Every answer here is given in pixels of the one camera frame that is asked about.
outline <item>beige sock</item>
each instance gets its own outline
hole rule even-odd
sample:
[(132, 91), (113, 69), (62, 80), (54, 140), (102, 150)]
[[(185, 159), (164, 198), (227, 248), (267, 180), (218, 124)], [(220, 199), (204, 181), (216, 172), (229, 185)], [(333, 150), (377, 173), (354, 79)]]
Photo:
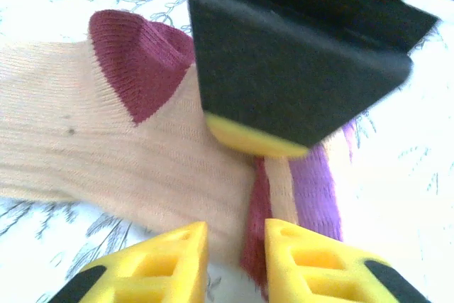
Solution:
[(191, 38), (96, 13), (81, 43), (0, 48), (0, 195), (81, 199), (156, 232), (207, 221), (238, 263), (251, 158), (208, 132)]

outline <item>table surface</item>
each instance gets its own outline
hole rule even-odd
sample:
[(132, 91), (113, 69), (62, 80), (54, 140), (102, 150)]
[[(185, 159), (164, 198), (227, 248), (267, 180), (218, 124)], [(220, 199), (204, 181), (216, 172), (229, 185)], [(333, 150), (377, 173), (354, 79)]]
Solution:
[[(386, 257), (431, 301), (451, 302), (454, 1), (406, 1), (443, 22), (412, 52), (411, 79), (356, 119), (356, 183), (339, 204), (347, 243)], [(0, 39), (84, 40), (101, 9), (134, 11), (191, 34), (186, 0), (0, 0)], [(88, 204), (0, 199), (0, 301), (46, 302), (93, 257), (152, 234)], [(206, 301), (262, 299), (241, 271), (210, 265)]]

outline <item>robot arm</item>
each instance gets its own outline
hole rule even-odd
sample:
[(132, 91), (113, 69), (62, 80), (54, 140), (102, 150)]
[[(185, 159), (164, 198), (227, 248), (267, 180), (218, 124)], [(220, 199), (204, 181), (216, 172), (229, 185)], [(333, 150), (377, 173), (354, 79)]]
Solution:
[[(429, 303), (381, 257), (278, 219), (265, 222), (270, 303)], [(87, 264), (49, 303), (203, 303), (200, 221)]]
[(189, 0), (189, 10), (211, 131), (271, 156), (305, 154), (402, 84), (437, 21), (402, 0)]

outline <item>yellow foam pad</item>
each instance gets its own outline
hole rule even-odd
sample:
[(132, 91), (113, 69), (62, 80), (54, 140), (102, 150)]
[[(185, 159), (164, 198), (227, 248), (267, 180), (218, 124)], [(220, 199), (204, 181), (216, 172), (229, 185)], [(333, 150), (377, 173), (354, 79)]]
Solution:
[(208, 226), (197, 222), (95, 260), (106, 272), (80, 303), (203, 303)]
[(367, 269), (378, 256), (279, 219), (265, 221), (270, 303), (398, 303)]
[(270, 157), (301, 157), (309, 151), (303, 145), (217, 115), (206, 113), (205, 117), (210, 132), (219, 142), (243, 153)]

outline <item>knit sock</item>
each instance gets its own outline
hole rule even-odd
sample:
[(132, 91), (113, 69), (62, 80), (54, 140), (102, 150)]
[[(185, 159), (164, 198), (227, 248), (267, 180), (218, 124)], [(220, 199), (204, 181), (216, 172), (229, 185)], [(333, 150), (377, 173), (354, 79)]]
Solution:
[(207, 130), (193, 62), (189, 36), (120, 11), (94, 14), (84, 42), (4, 43), (0, 194), (73, 197), (156, 232), (207, 221), (215, 260), (238, 264), (253, 161)]
[(337, 194), (352, 186), (353, 124), (319, 143), (305, 158), (257, 158), (248, 237), (241, 266), (267, 299), (265, 219), (276, 218), (342, 240)]

